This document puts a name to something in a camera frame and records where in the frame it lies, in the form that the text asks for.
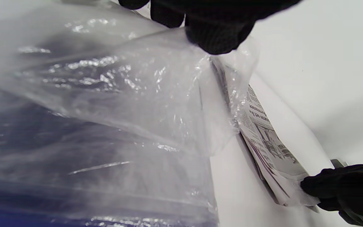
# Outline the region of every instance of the folded newspaper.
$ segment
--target folded newspaper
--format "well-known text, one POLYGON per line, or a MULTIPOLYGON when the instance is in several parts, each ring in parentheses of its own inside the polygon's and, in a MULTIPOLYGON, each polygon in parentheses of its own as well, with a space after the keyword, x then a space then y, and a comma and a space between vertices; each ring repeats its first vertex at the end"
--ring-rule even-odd
MULTIPOLYGON (((226 74, 237 73, 212 57, 213 69, 219 77, 220 88, 227 88, 226 74)), ((228 102, 229 92, 222 91, 228 102)), ((283 206, 313 206, 317 198, 307 195, 300 182, 308 176, 289 149, 280 141, 254 90, 248 85, 243 117, 239 120, 241 135, 255 161, 259 177, 265 181, 276 202, 283 206)))

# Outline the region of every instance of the black glove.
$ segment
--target black glove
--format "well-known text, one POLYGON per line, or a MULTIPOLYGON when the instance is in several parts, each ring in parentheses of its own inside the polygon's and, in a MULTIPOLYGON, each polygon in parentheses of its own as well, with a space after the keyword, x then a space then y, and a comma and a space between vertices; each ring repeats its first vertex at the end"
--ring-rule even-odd
POLYGON ((302 189, 327 211, 339 211, 349 224, 363 226, 363 165, 324 169, 301 182, 302 189))
MULTIPOLYGON (((186 15, 187 36, 206 52, 229 53, 247 38, 255 22, 301 0, 151 0, 151 19, 179 27, 186 15)), ((149 0, 119 0, 139 9, 149 0)))

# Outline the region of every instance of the crinkled plastic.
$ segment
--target crinkled plastic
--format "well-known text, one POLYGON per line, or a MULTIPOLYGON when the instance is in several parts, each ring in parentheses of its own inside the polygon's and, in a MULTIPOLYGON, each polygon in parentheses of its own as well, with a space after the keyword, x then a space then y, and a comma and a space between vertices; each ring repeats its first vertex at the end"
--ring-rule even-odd
POLYGON ((0 208, 99 226, 216 225, 208 156, 236 132, 257 58, 239 54, 246 68, 226 74, 233 61, 182 28, 107 4, 0 21, 0 208))
MULTIPOLYGON (((203 119, 203 109, 220 116, 226 107, 213 109, 200 100, 207 85, 217 82, 210 56, 189 43, 182 29, 166 30, 112 10, 52 4, 0 22, 0 88, 68 116, 202 153, 202 125, 214 122, 203 119), (119 45, 159 30, 165 31, 119 45)), ((242 105, 245 89, 228 90, 230 101, 242 105)), ((221 103, 223 97, 212 100, 221 103)), ((233 135, 231 119, 228 112, 211 128, 224 136, 211 139, 218 144, 211 143, 210 151, 233 135)))
POLYGON ((0 208, 85 223, 217 222, 208 158, 2 91, 0 208))

